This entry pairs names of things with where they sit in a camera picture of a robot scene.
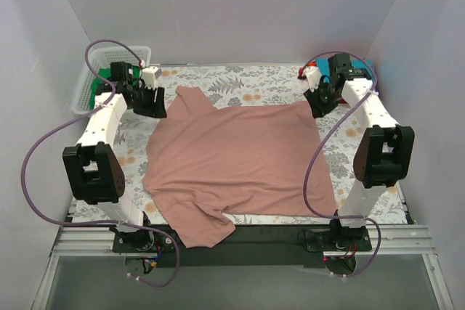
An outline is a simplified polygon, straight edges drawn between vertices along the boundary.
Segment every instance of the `green object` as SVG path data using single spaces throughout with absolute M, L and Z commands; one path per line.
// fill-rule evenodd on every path
M 139 74 L 140 74 L 139 67 L 132 66 L 132 70 L 133 70 L 134 76 L 138 77 Z M 100 69 L 99 70 L 99 76 L 102 76 L 103 78 L 112 81 L 110 79 L 111 78 L 110 68 L 102 68 L 102 69 Z M 94 81 L 92 81 L 92 85 L 90 86 L 91 93 L 90 93 L 89 105 L 90 105 L 91 110 L 94 109 L 94 107 L 95 107 L 95 92 L 97 91 L 97 87 L 99 86 L 100 83 L 102 83 L 102 82 L 101 82 L 101 80 L 99 78 L 94 78 Z

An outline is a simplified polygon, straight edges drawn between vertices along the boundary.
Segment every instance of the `t-shirt sleeve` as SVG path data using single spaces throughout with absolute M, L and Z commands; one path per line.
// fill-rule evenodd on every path
M 235 230 L 234 223 L 218 208 L 192 201 L 173 205 L 163 217 L 187 248 L 213 247 Z
M 169 120 L 190 119 L 216 110 L 210 99 L 198 87 L 178 86 L 176 94 L 168 108 Z

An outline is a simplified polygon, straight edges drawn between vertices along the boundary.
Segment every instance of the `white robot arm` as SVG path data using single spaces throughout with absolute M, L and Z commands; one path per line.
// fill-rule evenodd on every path
M 143 225 L 144 213 L 124 195 L 124 173 L 113 153 L 113 142 L 121 117 L 128 109 L 154 118 L 165 118 L 163 88 L 159 87 L 161 70 L 148 67 L 135 78 L 131 65 L 117 62 L 111 65 L 116 94 L 101 110 L 91 116 L 86 130 L 76 146 L 63 151 L 63 161 L 73 195 L 78 200 L 101 208 L 112 220 Z M 101 84 L 95 105 L 102 105 L 110 96 L 109 86 Z M 120 232 L 136 229 L 121 226 Z
M 366 69 L 353 68 L 348 54 L 335 54 L 328 63 L 329 77 L 322 76 L 315 64 L 299 72 L 299 78 L 308 81 L 304 95 L 315 118 L 331 112 L 340 99 L 354 107 L 373 85 Z M 386 111 L 377 93 L 371 93 L 354 114 L 364 135 L 354 158 L 356 180 L 337 215 L 367 217 L 386 188 L 407 175 L 415 135 Z M 340 225 L 359 229 L 365 219 L 340 219 Z

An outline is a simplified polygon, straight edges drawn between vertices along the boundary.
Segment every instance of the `folded cloth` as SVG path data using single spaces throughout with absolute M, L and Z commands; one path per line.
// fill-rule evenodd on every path
M 143 184 L 186 247 L 231 234 L 223 212 L 312 216 L 302 185 L 320 136 L 307 102 L 216 109 L 199 88 L 176 92 L 148 142 Z M 312 207 L 333 214 L 322 153 L 308 187 Z

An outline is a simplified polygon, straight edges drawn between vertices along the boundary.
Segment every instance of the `white enclosure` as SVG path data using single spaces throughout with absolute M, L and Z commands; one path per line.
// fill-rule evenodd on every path
M 23 157 L 72 118 L 86 45 L 114 38 L 149 46 L 153 63 L 297 63 L 327 49 L 373 60 L 388 111 L 416 132 L 401 182 L 408 207 L 429 225 L 454 306 L 465 309 L 464 15 L 465 0 L 0 0 L 0 308 L 31 307 L 58 229 L 23 198 Z M 70 202 L 61 152 L 81 130 L 46 141 L 28 169 L 33 199 L 56 219 Z

